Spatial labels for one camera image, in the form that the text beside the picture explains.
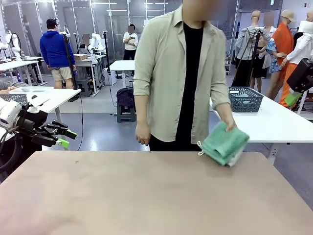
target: hair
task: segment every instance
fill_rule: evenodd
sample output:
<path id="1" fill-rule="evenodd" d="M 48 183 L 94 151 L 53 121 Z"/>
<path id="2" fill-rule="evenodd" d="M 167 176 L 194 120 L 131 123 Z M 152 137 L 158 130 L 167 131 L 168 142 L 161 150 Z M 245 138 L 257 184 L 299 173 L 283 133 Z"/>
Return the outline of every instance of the hair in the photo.
<path id="1" fill-rule="evenodd" d="M 136 29 L 136 26 L 134 24 L 130 24 L 129 26 L 134 26 L 134 29 Z"/>
<path id="2" fill-rule="evenodd" d="M 48 19 L 46 23 L 47 29 L 54 29 L 56 26 L 58 26 L 58 23 L 55 19 Z"/>

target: orange outfit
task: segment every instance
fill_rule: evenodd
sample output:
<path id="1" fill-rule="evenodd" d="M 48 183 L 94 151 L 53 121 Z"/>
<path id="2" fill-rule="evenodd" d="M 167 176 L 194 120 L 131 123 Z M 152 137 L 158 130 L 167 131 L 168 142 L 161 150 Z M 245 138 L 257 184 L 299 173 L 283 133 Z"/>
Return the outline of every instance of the orange outfit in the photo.
<path id="1" fill-rule="evenodd" d="M 283 94 L 282 97 L 280 98 L 280 104 L 286 108 L 288 108 L 288 104 L 286 103 L 285 99 L 287 98 L 287 96 L 290 94 L 290 86 L 287 83 L 287 80 L 290 78 L 290 76 L 292 75 L 293 71 L 295 71 L 295 69 L 297 68 L 297 64 L 294 63 L 288 63 L 287 65 L 285 65 L 285 67 L 287 67 L 286 69 L 286 77 L 284 79 L 284 89 L 283 89 Z"/>
<path id="2" fill-rule="evenodd" d="M 290 29 L 284 24 L 280 23 L 277 30 L 273 34 L 273 39 L 275 41 L 277 51 L 283 52 L 286 55 L 290 54 L 293 51 L 293 36 L 290 32 Z M 278 58 L 278 65 L 281 65 L 284 58 Z M 280 72 L 280 79 L 284 80 L 286 77 L 287 66 L 284 66 Z"/>

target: white t-shirt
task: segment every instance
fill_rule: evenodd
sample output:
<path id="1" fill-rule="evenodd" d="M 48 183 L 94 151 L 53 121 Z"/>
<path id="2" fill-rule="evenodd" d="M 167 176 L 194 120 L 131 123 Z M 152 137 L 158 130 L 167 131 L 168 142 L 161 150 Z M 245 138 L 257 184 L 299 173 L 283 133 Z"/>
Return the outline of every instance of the white t-shirt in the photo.
<path id="1" fill-rule="evenodd" d="M 137 46 L 138 46 L 138 36 L 137 34 L 133 33 L 133 34 L 129 34 L 128 32 L 126 32 L 124 34 L 123 37 L 123 43 L 125 43 L 125 40 L 129 39 L 129 38 L 134 38 L 134 39 L 130 39 L 129 43 L 134 43 L 135 46 L 129 45 L 128 43 L 125 44 L 125 50 L 136 50 Z"/>

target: khaki shorts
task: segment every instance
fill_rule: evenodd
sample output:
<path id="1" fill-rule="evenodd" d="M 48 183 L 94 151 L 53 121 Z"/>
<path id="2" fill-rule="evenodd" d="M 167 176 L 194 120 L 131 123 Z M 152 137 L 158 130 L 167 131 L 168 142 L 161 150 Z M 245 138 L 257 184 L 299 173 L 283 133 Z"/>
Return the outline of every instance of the khaki shorts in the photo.
<path id="1" fill-rule="evenodd" d="M 69 67 L 63 67 L 59 70 L 51 70 L 54 81 L 61 81 L 62 79 L 71 79 L 72 75 L 70 73 Z"/>

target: man in blue hoodie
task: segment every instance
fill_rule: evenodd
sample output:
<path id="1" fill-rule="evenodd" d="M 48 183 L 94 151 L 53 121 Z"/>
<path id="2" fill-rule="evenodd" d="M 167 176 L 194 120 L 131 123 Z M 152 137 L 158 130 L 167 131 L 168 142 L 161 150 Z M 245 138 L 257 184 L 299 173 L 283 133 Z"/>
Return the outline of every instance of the man in blue hoodie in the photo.
<path id="1" fill-rule="evenodd" d="M 72 89 L 72 75 L 67 60 L 67 51 L 63 35 L 59 34 L 59 26 L 56 20 L 48 19 L 46 23 L 48 31 L 44 33 L 40 39 L 41 53 L 48 69 L 52 72 L 55 81 L 55 88 L 61 89 L 63 87 L 62 80 L 64 79 L 67 84 L 67 88 Z M 72 58 L 73 68 L 76 70 L 74 54 L 69 43 L 68 47 Z"/>

